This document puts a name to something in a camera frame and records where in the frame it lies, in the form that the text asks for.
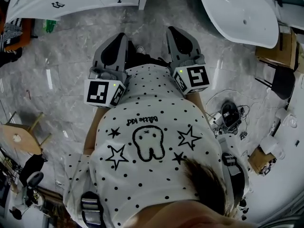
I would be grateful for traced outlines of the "black round device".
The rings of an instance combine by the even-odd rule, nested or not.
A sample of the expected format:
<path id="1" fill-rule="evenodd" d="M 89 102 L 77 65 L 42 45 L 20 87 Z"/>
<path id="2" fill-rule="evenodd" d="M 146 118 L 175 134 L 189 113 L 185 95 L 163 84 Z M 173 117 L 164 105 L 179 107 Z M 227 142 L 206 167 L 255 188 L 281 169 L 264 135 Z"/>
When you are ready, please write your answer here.
<path id="1" fill-rule="evenodd" d="M 238 126 L 241 124 L 237 106 L 232 101 L 225 101 L 220 113 L 223 119 L 224 133 L 236 135 L 238 133 Z"/>

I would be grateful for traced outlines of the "green package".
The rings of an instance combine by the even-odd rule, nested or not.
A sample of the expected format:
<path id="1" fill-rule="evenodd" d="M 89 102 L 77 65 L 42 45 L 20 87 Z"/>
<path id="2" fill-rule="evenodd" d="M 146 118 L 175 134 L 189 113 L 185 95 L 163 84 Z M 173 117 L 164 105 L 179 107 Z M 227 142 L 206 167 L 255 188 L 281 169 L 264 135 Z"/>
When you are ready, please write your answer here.
<path id="1" fill-rule="evenodd" d="M 45 20 L 43 20 L 43 29 L 47 33 L 52 33 L 56 24 L 57 24 L 57 22 L 55 20 L 45 19 Z"/>

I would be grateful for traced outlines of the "person's left forearm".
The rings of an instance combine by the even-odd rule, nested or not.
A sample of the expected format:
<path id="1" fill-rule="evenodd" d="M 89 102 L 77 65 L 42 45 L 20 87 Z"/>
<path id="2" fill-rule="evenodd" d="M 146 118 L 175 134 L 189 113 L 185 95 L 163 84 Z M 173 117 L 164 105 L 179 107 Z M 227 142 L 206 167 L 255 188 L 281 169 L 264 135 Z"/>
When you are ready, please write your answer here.
<path id="1" fill-rule="evenodd" d="M 95 150 L 95 141 L 96 141 L 96 133 L 99 126 L 100 121 L 104 117 L 104 115 L 109 111 L 107 108 L 97 108 L 89 131 L 86 135 L 83 155 L 91 155 L 92 152 Z"/>

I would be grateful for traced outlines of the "wooden stool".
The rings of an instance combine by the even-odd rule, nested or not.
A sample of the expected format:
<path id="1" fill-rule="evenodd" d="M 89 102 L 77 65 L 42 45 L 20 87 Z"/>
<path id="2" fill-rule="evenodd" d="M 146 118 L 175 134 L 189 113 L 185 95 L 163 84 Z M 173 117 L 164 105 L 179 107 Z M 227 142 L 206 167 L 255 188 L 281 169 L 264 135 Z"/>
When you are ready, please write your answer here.
<path id="1" fill-rule="evenodd" d="M 45 144 L 52 136 L 50 133 L 42 142 L 38 142 L 36 136 L 34 135 L 34 128 L 43 117 L 43 112 L 38 115 L 31 126 L 12 123 L 11 120 L 16 113 L 17 112 L 15 111 L 7 123 L 2 125 L 2 130 L 6 141 L 8 141 L 9 146 L 14 149 L 40 155 L 42 153 L 43 144 Z"/>

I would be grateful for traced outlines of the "white drawer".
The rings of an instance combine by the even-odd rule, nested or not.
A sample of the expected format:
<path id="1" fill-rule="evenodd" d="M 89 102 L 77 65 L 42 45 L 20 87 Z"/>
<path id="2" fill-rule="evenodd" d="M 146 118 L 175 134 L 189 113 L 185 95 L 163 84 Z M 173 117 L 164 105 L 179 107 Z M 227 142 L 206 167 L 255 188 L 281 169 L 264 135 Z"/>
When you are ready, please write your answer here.
<path id="1" fill-rule="evenodd" d="M 105 7 L 138 6 L 139 0 L 100 0 Z"/>

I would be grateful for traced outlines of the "orange sofa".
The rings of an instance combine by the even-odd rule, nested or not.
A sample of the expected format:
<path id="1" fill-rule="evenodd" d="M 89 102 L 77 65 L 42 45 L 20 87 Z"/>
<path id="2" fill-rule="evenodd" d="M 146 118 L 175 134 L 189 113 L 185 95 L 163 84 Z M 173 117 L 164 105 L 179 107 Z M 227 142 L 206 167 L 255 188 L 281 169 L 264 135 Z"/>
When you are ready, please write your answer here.
<path id="1" fill-rule="evenodd" d="M 0 8 L 0 52 L 12 52 L 30 43 L 31 19 L 15 19 L 5 23 L 5 14 Z"/>

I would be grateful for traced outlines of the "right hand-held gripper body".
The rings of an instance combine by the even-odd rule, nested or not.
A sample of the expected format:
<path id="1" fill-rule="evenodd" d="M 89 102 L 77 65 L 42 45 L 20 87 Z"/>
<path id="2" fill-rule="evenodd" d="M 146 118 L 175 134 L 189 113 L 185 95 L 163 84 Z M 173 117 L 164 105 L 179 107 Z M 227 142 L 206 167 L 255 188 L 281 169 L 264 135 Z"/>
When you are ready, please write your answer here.
<path id="1" fill-rule="evenodd" d="M 210 86 L 205 58 L 202 54 L 179 63 L 172 77 L 183 95 L 204 91 Z"/>

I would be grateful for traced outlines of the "black trousers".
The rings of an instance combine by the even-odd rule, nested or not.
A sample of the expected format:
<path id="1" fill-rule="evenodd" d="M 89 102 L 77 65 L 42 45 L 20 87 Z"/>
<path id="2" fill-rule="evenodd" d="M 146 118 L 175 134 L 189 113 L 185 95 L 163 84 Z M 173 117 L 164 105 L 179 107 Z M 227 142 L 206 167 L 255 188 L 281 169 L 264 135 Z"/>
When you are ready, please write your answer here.
<path id="1" fill-rule="evenodd" d="M 128 41 L 128 56 L 125 64 L 125 69 L 130 69 L 136 66 L 154 64 L 163 67 L 169 67 L 170 63 L 165 62 L 162 58 L 152 58 L 149 54 L 136 52 L 135 46 L 131 40 Z"/>

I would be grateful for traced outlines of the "person's right forearm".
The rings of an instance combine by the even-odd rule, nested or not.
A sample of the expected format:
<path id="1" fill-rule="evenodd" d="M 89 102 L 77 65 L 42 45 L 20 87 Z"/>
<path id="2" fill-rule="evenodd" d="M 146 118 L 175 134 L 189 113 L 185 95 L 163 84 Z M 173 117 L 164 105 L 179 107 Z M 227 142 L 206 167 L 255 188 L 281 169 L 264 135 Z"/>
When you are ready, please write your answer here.
<path id="1" fill-rule="evenodd" d="M 185 97 L 188 101 L 192 102 L 194 105 L 196 105 L 200 109 L 200 111 L 202 112 L 202 114 L 203 114 L 203 116 L 204 116 L 205 120 L 207 121 L 207 123 L 209 125 L 209 128 L 210 128 L 210 124 L 209 124 L 205 109 L 203 107 L 202 100 L 200 98 L 199 92 L 188 94 Z"/>

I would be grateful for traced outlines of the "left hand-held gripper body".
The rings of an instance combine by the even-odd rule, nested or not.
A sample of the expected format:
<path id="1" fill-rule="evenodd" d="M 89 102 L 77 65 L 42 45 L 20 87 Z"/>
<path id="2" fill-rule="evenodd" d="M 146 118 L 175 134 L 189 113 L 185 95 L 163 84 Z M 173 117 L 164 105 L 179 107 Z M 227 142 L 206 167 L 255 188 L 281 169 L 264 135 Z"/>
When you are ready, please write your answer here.
<path id="1" fill-rule="evenodd" d="M 114 71 L 92 67 L 84 81 L 84 103 L 102 108 L 113 108 L 119 104 L 130 75 L 124 71 Z"/>

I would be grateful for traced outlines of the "white box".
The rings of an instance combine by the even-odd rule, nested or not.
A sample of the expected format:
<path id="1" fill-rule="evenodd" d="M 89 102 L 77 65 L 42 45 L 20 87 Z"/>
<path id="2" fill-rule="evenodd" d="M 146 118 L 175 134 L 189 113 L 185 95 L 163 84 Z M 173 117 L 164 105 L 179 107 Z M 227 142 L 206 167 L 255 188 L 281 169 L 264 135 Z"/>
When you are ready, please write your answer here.
<path id="1" fill-rule="evenodd" d="M 278 140 L 271 135 L 266 136 L 262 139 L 259 146 L 264 154 L 271 153 L 278 145 Z"/>

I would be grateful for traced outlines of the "large cardboard box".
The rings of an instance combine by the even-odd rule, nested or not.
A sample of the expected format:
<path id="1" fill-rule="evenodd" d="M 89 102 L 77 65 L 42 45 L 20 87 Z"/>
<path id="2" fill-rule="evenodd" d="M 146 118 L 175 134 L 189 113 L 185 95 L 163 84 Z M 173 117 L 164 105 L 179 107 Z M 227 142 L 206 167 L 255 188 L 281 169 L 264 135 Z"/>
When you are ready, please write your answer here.
<path id="1" fill-rule="evenodd" d="M 257 47 L 256 57 L 265 63 L 294 69 L 296 55 L 296 34 L 291 27 L 279 26 L 279 37 L 272 49 Z"/>

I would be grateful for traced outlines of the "white bathtub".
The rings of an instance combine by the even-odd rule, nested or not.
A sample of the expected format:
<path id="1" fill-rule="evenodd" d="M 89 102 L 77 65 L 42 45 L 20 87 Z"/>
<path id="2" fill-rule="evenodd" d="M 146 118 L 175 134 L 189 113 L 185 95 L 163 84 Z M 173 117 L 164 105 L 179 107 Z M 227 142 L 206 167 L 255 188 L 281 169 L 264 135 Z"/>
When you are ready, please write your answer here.
<path id="1" fill-rule="evenodd" d="M 276 15 L 265 0 L 201 0 L 217 31 L 227 40 L 273 48 L 279 37 Z"/>

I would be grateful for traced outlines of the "white polka dot shirt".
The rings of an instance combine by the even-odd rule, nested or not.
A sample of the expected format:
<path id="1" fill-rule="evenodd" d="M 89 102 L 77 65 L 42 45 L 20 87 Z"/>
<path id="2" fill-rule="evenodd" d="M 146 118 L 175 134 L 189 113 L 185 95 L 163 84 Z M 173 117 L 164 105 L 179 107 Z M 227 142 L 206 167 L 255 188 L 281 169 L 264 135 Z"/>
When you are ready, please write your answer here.
<path id="1" fill-rule="evenodd" d="M 127 74 L 121 101 L 99 123 L 95 150 L 65 159 L 71 219 L 81 228 L 133 228 L 141 210 L 182 200 L 234 219 L 230 167 L 200 109 L 162 66 Z"/>

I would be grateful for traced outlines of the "black white striped blanket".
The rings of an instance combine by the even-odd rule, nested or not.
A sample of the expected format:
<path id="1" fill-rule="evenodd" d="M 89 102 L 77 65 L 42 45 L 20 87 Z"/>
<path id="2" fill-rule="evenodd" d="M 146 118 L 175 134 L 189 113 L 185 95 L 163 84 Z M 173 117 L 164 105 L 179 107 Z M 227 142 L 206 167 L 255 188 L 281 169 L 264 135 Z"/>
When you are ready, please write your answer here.
<path id="1" fill-rule="evenodd" d="M 11 62 L 17 61 L 22 56 L 22 48 L 6 49 L 20 42 L 22 19 L 5 22 L 10 0 L 0 0 L 0 68 Z"/>

